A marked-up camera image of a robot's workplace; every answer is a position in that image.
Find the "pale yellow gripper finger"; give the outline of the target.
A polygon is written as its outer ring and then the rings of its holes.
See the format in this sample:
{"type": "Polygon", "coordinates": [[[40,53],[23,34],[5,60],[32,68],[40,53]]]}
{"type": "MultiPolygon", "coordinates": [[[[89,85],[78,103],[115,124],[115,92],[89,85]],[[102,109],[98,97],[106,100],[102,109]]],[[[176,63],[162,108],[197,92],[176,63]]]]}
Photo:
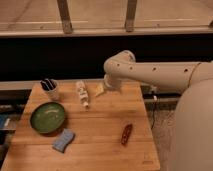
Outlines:
{"type": "Polygon", "coordinates": [[[96,88],[95,96],[99,97],[100,95],[104,94],[105,91],[106,91],[105,85],[103,83],[100,83],[96,88]]]}

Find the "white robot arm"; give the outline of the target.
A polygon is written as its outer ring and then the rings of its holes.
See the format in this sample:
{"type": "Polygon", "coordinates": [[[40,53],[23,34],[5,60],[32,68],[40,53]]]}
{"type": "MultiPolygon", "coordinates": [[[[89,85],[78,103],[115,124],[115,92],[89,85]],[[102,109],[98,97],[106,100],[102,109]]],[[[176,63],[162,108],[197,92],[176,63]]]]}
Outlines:
{"type": "Polygon", "coordinates": [[[213,61],[141,63],[124,50],[108,58],[103,68],[98,94],[120,90],[124,79],[181,92],[168,171],[213,171],[213,61]]]}

